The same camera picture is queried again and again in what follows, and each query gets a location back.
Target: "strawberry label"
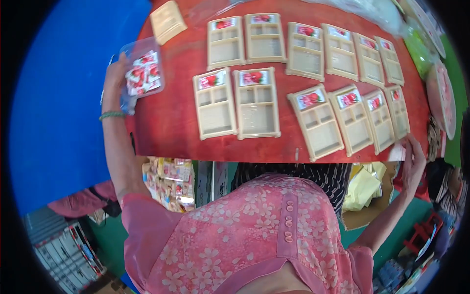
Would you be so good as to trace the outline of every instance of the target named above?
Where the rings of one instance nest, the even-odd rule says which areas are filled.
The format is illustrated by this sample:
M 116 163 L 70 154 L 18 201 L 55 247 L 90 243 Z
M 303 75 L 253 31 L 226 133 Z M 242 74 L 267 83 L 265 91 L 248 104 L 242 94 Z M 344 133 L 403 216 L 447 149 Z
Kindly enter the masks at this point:
M 369 105 L 369 110 L 370 111 L 374 111 L 375 109 L 379 108 L 380 106 L 382 106 L 383 102 L 382 102 L 382 95 L 377 95 L 375 96 L 374 98 L 370 98 L 368 101 L 367 101 L 367 104 Z
M 360 43 L 363 44 L 363 45 L 366 45 L 367 47 L 372 48 L 374 50 L 379 49 L 379 46 L 377 45 L 377 43 L 375 43 L 374 41 L 365 39 L 363 37 L 360 38 Z
M 320 89 L 317 89 L 311 93 L 305 95 L 299 95 L 296 97 L 297 105 L 300 110 L 303 110 L 309 106 L 317 103 L 325 102 L 325 97 Z
M 232 26 L 236 26 L 236 17 L 232 17 L 230 19 L 219 20 L 219 21 L 213 22 L 211 24 L 211 30 L 212 31 L 220 30 L 220 29 L 225 29 L 225 28 L 229 28 L 229 27 L 232 27 Z
M 268 72 L 240 72 L 240 86 L 267 85 Z
M 394 101 L 397 101 L 397 100 L 400 100 L 400 98 L 401 98 L 400 91 L 399 90 L 393 90 L 392 91 L 392 99 Z
M 210 75 L 208 77 L 199 78 L 199 90 L 225 84 L 225 74 L 225 71 L 219 71 L 218 73 Z
M 343 38 L 345 40 L 351 39 L 351 34 L 348 31 L 339 30 L 333 27 L 328 27 L 328 34 L 335 36 L 335 37 Z
M 343 109 L 351 106 L 357 102 L 361 102 L 359 91 L 354 89 L 353 91 L 337 96 L 339 108 Z
M 305 35 L 305 36 L 309 36 L 309 37 L 314 37 L 314 38 L 318 38 L 318 36 L 320 35 L 320 30 L 319 29 L 314 29 L 314 28 L 311 28 L 309 26 L 303 26 L 303 25 L 300 25 L 300 24 L 295 25 L 295 32 L 297 34 L 301 34 L 301 35 Z
M 160 73 L 158 70 L 158 56 L 149 51 L 133 63 L 133 68 L 125 74 L 127 93 L 129 96 L 138 96 L 160 87 Z
M 391 43 L 388 42 L 388 41 L 380 40 L 380 46 L 382 46 L 382 48 L 385 48 L 385 49 L 387 49 L 387 50 L 395 51 L 395 50 L 393 49 L 393 44 L 391 44 Z
M 260 15 L 260 16 L 252 16 L 251 23 L 252 24 L 266 24 L 266 23 L 276 23 L 276 16 L 275 15 Z

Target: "blue wall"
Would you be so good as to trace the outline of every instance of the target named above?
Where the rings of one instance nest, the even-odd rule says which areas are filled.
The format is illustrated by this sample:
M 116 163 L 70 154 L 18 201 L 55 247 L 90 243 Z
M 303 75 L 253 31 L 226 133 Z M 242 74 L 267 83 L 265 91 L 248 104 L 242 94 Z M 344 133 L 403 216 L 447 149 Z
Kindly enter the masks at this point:
M 98 120 L 106 67 L 136 40 L 150 8 L 147 0 L 64 0 L 43 23 L 8 134 L 20 215 L 110 178 Z

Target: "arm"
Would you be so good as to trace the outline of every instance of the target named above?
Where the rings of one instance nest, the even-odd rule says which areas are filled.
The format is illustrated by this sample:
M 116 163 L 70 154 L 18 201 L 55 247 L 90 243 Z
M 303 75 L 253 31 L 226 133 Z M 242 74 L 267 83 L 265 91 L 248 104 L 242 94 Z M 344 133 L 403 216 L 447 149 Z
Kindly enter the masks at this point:
M 406 157 L 403 163 L 403 190 L 398 197 L 349 245 L 369 247 L 374 255 L 388 238 L 398 220 L 403 216 L 408 205 L 415 196 L 424 168 L 426 157 L 419 142 L 409 134 L 406 137 Z
M 108 66 L 104 81 L 102 113 L 121 111 L 120 96 L 124 81 L 126 56 Z M 102 120 L 104 149 L 111 180 L 119 203 L 128 193 L 141 193 L 151 197 L 142 180 L 142 167 L 134 155 L 129 134 L 122 117 L 107 117 Z

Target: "strawberry sticker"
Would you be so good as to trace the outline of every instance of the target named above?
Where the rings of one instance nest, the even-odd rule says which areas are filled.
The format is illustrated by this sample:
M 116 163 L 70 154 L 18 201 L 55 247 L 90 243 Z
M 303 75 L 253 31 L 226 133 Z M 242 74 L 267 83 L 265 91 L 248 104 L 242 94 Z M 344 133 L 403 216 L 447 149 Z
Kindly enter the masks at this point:
M 225 71 L 219 71 L 216 74 L 199 79 L 199 89 L 219 86 L 225 84 Z
M 261 16 L 252 16 L 251 23 L 252 24 L 262 24 L 262 23 L 274 23 L 275 16 L 274 15 L 261 15 Z
M 343 38 L 345 40 L 351 39 L 350 33 L 348 31 L 336 29 L 333 27 L 328 27 L 328 34 L 335 37 Z
M 219 21 L 213 22 L 211 25 L 211 28 L 214 31 L 214 30 L 229 28 L 235 25 L 236 25 L 236 17 L 232 17 L 230 19 L 219 20 Z
M 393 90 L 392 91 L 392 99 L 397 101 L 400 99 L 400 92 L 398 90 Z
M 377 44 L 375 42 L 371 41 L 371 40 L 368 40 L 368 39 L 365 39 L 365 38 L 361 37 L 360 42 L 361 42 L 361 44 L 366 45 L 369 48 L 372 48 L 374 50 L 378 50 Z
M 338 104 L 339 104 L 340 109 L 351 106 L 361 101 L 361 97 L 357 89 L 349 93 L 346 93 L 344 95 L 337 96 L 337 99 L 338 99 Z
M 297 34 L 318 38 L 320 30 L 297 24 L 295 32 Z
M 267 85 L 268 72 L 240 72 L 240 86 Z
M 377 96 L 375 96 L 374 98 L 369 99 L 367 102 L 368 102 L 368 104 L 369 104 L 369 110 L 370 110 L 370 111 L 374 111 L 375 109 L 377 109 L 377 108 L 379 108 L 380 106 L 382 106 L 382 96 L 381 96 L 381 95 L 377 95 Z
M 296 97 L 297 104 L 300 110 L 303 110 L 309 106 L 317 103 L 325 102 L 325 97 L 320 90 L 315 90 L 309 94 L 300 95 Z
M 393 45 L 390 43 L 390 42 L 387 42 L 385 40 L 380 40 L 380 46 L 382 46 L 383 48 L 387 49 L 387 50 L 393 50 Z

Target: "green floor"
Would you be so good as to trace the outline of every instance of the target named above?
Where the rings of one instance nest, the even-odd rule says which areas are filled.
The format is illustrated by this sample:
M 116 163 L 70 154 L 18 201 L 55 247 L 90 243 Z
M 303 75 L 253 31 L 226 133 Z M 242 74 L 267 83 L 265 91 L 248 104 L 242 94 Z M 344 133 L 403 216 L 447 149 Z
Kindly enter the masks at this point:
M 449 78 L 452 82 L 457 109 L 455 138 L 452 141 L 447 141 L 445 160 L 451 164 L 460 166 L 460 125 L 462 124 L 462 112 L 468 107 L 468 101 L 462 71 L 455 52 L 452 50 L 449 40 L 445 35 L 443 35 L 441 39 L 447 55 L 446 60 L 443 60 L 443 62 L 447 67 Z M 236 163 L 230 163 L 228 173 L 230 180 L 234 176 L 235 169 Z M 386 260 L 398 254 L 403 248 L 403 240 L 409 238 L 410 234 L 412 234 L 413 224 L 423 220 L 429 213 L 430 208 L 430 203 L 418 199 L 414 199 L 411 202 L 393 232 L 374 256 L 374 273 Z M 127 232 L 121 223 L 121 217 L 109 218 L 106 225 L 102 227 L 98 227 L 92 222 L 90 223 L 101 248 L 98 251 L 99 258 L 113 274 L 118 277 L 122 276 L 125 273 L 123 252 Z M 340 229 L 344 247 L 352 243 L 364 230 L 357 229 L 346 232 L 341 224 Z

